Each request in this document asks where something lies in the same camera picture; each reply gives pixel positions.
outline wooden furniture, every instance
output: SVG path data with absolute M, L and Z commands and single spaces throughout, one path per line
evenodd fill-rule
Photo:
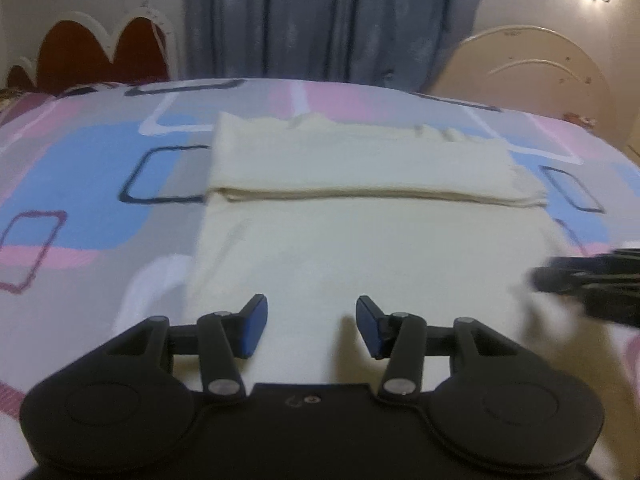
M 177 78 L 177 53 L 171 24 L 158 12 L 129 13 L 113 34 L 88 14 L 59 16 L 40 44 L 34 62 L 18 58 L 6 85 L 50 94 L 79 84 L 140 84 Z
M 624 145 L 602 72 L 579 46 L 546 28 L 514 25 L 468 38 L 423 91 L 558 119 L 575 114 L 595 121 L 595 135 Z

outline cream headboard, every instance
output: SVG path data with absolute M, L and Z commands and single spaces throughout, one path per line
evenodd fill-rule
M 619 147 L 609 85 L 575 43 L 540 27 L 514 25 L 463 41 L 425 93 L 562 119 L 595 119 L 594 133 Z

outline blue curtain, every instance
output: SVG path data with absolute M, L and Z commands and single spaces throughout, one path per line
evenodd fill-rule
M 480 0 L 186 0 L 191 77 L 281 77 L 417 90 L 472 30 Z

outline bedsheet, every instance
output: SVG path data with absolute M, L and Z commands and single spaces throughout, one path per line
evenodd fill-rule
M 576 254 L 640 240 L 640 171 L 574 124 L 390 89 L 195 80 L 47 101 L 0 127 L 0 479 L 33 466 L 24 393 L 151 314 L 182 322 L 219 112 L 318 112 L 505 139 Z M 607 341 L 640 396 L 640 332 Z

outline folded towel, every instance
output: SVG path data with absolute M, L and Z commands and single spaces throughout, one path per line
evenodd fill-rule
M 213 148 L 209 192 L 228 200 L 380 196 L 545 205 L 545 187 L 514 163 L 506 143 L 453 129 L 222 113 Z

